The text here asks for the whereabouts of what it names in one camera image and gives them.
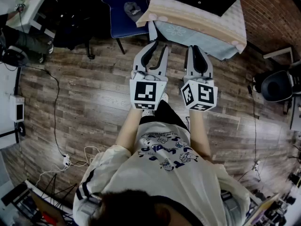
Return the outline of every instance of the wooden floor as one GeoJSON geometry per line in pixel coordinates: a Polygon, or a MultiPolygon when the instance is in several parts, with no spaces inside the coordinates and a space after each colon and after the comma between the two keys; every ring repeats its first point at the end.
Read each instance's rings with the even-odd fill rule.
{"type": "MultiPolygon", "coordinates": [[[[118,131],[130,108],[129,79],[135,55],[147,44],[144,37],[121,40],[123,55],[115,40],[91,41],[95,60],[86,57],[85,48],[73,51],[56,48],[49,56],[45,68],[60,82],[60,94],[56,111],[56,134],[63,152],[72,162],[85,161],[84,147],[93,145],[104,151],[114,144],[118,131]]],[[[186,122],[189,115],[179,95],[179,85],[184,75],[186,47],[168,42],[167,93],[172,108],[186,122]]],[[[160,51],[150,61],[155,65],[160,51]]],[[[229,174],[239,179],[252,168],[255,150],[255,124],[253,100],[247,85],[255,73],[271,68],[261,56],[247,48],[241,55],[219,61],[210,57],[214,65],[214,81],[219,89],[217,107],[204,113],[213,159],[224,163],[229,174]]],[[[20,145],[3,149],[2,154],[9,175],[14,183],[25,180],[37,182],[40,173],[50,170],[53,163],[63,168],[54,138],[54,101],[57,85],[45,72],[31,68],[22,70],[20,87],[25,100],[26,137],[20,145]]],[[[288,121],[283,106],[268,103],[261,95],[253,94],[255,115],[277,121],[288,121]]],[[[267,195],[289,190],[287,176],[296,166],[297,155],[292,146],[295,134],[287,126],[256,120],[257,153],[261,159],[260,178],[253,171],[240,181],[248,189],[263,189],[267,195]]],[[[88,148],[88,158],[97,153],[88,148]]],[[[70,167],[57,174],[57,189],[79,183],[87,169],[70,167]]],[[[41,177],[38,187],[45,188],[53,173],[41,177]]],[[[67,198],[72,202],[75,190],[67,198]]]]}

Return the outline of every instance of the power adapter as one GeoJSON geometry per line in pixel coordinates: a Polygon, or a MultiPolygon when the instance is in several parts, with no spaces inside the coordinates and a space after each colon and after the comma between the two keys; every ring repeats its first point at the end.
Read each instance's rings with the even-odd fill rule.
{"type": "Polygon", "coordinates": [[[68,154],[64,155],[64,160],[63,160],[63,164],[65,167],[70,166],[70,156],[68,154]]]}
{"type": "Polygon", "coordinates": [[[257,160],[257,162],[255,162],[253,168],[252,168],[252,171],[258,171],[258,168],[259,168],[259,164],[260,164],[260,159],[257,160]]]}

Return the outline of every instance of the cable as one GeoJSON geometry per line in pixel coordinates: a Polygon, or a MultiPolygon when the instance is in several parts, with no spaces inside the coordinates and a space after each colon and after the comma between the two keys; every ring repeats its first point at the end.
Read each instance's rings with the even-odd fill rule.
{"type": "Polygon", "coordinates": [[[247,171],[247,172],[245,172],[241,177],[240,177],[240,179],[238,180],[238,182],[248,173],[248,172],[250,172],[250,171],[252,171],[252,169],[250,169],[249,171],[247,171]]]}
{"type": "Polygon", "coordinates": [[[298,148],[297,146],[295,146],[294,144],[292,144],[294,147],[296,147],[299,151],[301,151],[301,149],[300,148],[298,148]]]}
{"type": "Polygon", "coordinates": [[[296,158],[296,159],[299,159],[299,157],[296,157],[296,156],[288,156],[287,158],[296,158]]]}
{"type": "MultiPolygon", "coordinates": [[[[20,11],[18,10],[18,13],[19,13],[19,18],[20,18],[20,23],[21,23],[21,27],[22,27],[22,30],[23,30],[23,32],[25,33],[25,30],[24,30],[24,28],[23,28],[23,24],[22,24],[22,19],[21,19],[21,13],[20,13],[20,11]]],[[[27,37],[25,36],[25,47],[27,46],[27,37]]]]}
{"type": "Polygon", "coordinates": [[[60,93],[60,84],[59,84],[58,80],[57,80],[54,76],[52,76],[52,75],[49,73],[49,71],[44,70],[44,69],[40,69],[40,68],[36,68],[36,67],[32,67],[32,66],[28,66],[28,65],[24,65],[24,66],[25,66],[25,67],[29,67],[29,68],[33,68],[33,69],[36,69],[36,70],[45,71],[47,74],[49,74],[50,77],[54,78],[55,81],[56,81],[56,83],[57,83],[57,88],[58,88],[58,90],[57,90],[57,95],[56,95],[56,98],[55,98],[55,108],[54,108],[54,118],[55,118],[54,135],[55,135],[55,143],[56,143],[56,145],[57,145],[58,151],[60,152],[60,154],[61,154],[63,157],[65,157],[65,155],[62,153],[62,151],[61,151],[61,149],[60,149],[60,147],[59,147],[59,145],[58,145],[58,143],[57,143],[57,139],[56,139],[56,114],[55,114],[55,113],[56,113],[56,102],[57,102],[57,99],[58,99],[58,95],[59,95],[59,93],[60,93]]]}
{"type": "Polygon", "coordinates": [[[60,169],[56,164],[52,164],[52,165],[51,165],[51,168],[50,168],[50,171],[44,171],[43,173],[40,174],[39,179],[38,179],[38,181],[37,181],[35,187],[36,187],[36,186],[38,185],[38,183],[40,182],[41,176],[42,176],[42,175],[44,175],[44,174],[46,174],[46,173],[49,173],[49,172],[60,172],[60,171],[65,171],[65,170],[67,170],[69,167],[70,167],[70,166],[65,166],[63,169],[60,169]],[[53,166],[56,166],[59,170],[58,170],[58,171],[52,171],[52,167],[53,167],[53,166]]]}
{"type": "Polygon", "coordinates": [[[258,171],[256,171],[256,172],[257,172],[257,174],[258,174],[259,180],[262,181],[259,172],[258,172],[258,171]]]}
{"type": "Polygon", "coordinates": [[[0,64],[4,64],[4,65],[5,65],[5,67],[8,69],[8,67],[7,67],[6,63],[4,63],[4,62],[1,62],[0,64]]]}
{"type": "Polygon", "coordinates": [[[261,173],[262,173],[262,170],[263,170],[263,168],[264,168],[264,166],[265,166],[265,163],[267,162],[267,159],[268,159],[270,156],[274,155],[274,154],[275,154],[275,152],[278,150],[278,148],[279,148],[279,143],[278,143],[278,146],[276,147],[275,151],[274,151],[272,154],[270,154],[270,155],[268,155],[267,157],[265,157],[265,159],[264,159],[264,164],[262,165],[262,168],[261,168],[261,170],[260,170],[260,173],[259,173],[259,174],[261,174],[261,173]]]}
{"type": "Polygon", "coordinates": [[[249,94],[251,95],[252,99],[253,99],[253,117],[254,117],[254,123],[255,123],[255,163],[257,162],[257,150],[256,150],[256,139],[257,139],[257,130],[256,130],[256,117],[255,117],[255,100],[254,100],[254,97],[253,97],[253,93],[252,93],[252,88],[251,88],[251,85],[249,84],[248,85],[248,91],[249,91],[249,94]]]}
{"type": "Polygon", "coordinates": [[[251,94],[252,99],[253,99],[253,117],[254,117],[254,123],[255,123],[255,163],[257,162],[256,158],[256,139],[257,139],[257,130],[256,130],[256,117],[255,117],[255,100],[253,95],[251,94]]]}
{"type": "Polygon", "coordinates": [[[86,147],[84,148],[84,153],[85,153],[85,157],[86,157],[86,162],[85,162],[85,164],[80,165],[80,166],[77,166],[76,163],[75,163],[75,164],[71,164],[72,166],[83,167],[83,166],[85,166],[85,165],[88,164],[88,158],[87,158],[86,148],[89,148],[89,147],[91,147],[91,148],[96,148],[96,149],[98,150],[98,152],[100,153],[99,149],[98,149],[96,146],[93,146],[93,145],[86,146],[86,147]]]}

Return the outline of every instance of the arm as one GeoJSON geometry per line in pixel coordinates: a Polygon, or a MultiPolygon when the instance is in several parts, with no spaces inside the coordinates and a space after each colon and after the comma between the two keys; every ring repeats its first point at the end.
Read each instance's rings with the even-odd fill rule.
{"type": "Polygon", "coordinates": [[[209,141],[204,125],[202,112],[189,110],[190,114],[190,146],[203,159],[211,161],[209,141]]]}
{"type": "Polygon", "coordinates": [[[117,145],[120,145],[132,152],[141,116],[142,110],[137,110],[131,107],[127,114],[126,121],[123,123],[118,134],[116,140],[117,145]]]}
{"type": "Polygon", "coordinates": [[[12,17],[14,17],[16,14],[18,14],[18,11],[14,11],[8,14],[8,18],[7,20],[11,19],[12,17]]]}

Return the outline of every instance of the dark hair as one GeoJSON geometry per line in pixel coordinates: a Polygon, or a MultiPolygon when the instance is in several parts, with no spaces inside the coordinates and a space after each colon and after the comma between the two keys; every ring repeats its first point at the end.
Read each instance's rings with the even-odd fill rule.
{"type": "Polygon", "coordinates": [[[92,219],[90,226],[166,226],[170,221],[169,212],[163,210],[158,213],[152,197],[144,191],[107,193],[102,195],[101,205],[100,217],[92,219]]]}

